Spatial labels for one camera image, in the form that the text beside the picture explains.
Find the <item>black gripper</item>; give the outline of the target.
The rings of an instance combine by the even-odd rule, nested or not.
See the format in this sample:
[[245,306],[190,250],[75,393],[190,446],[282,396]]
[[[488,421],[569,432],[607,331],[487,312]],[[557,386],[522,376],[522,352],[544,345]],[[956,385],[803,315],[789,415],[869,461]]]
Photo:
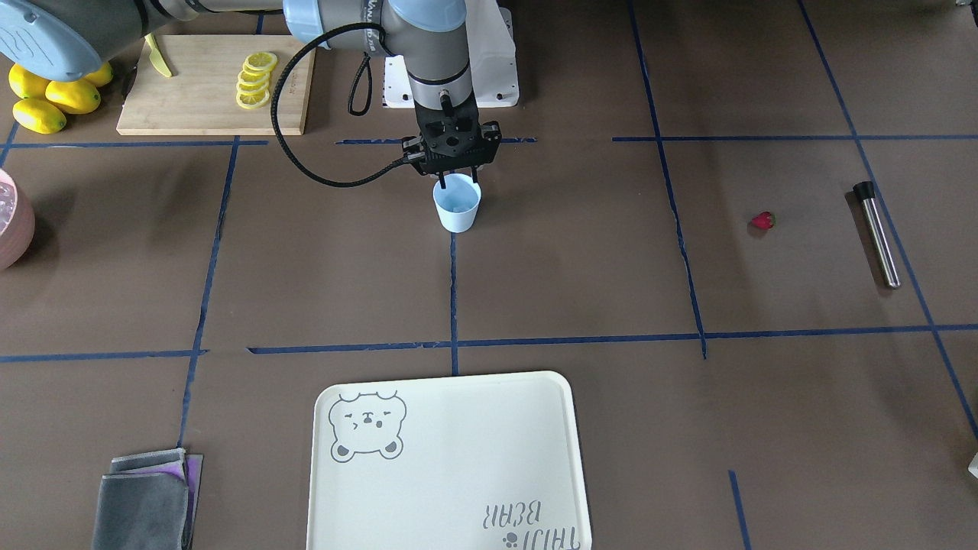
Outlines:
[[419,135],[402,139],[403,160],[422,175],[438,174],[438,193],[447,191],[452,170],[472,170],[479,185],[480,172],[492,163],[502,143],[498,121],[480,121],[476,104],[460,104],[447,115],[443,109],[415,105]]

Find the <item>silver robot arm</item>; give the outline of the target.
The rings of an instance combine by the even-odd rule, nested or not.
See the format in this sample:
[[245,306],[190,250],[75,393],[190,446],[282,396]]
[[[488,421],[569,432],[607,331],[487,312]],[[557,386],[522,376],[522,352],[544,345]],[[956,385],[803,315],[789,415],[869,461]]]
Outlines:
[[284,156],[312,181],[338,189],[363,186],[399,167],[447,175],[495,160],[502,143],[496,121],[480,121],[469,56],[464,1],[4,1],[2,53],[32,72],[56,81],[93,73],[153,31],[203,29],[217,20],[273,15],[300,41],[284,73],[322,49],[357,51],[364,58],[402,57],[406,66],[416,135],[401,141],[402,153],[364,178],[336,181],[303,166],[284,139],[279,122],[284,77],[271,93],[271,126]]

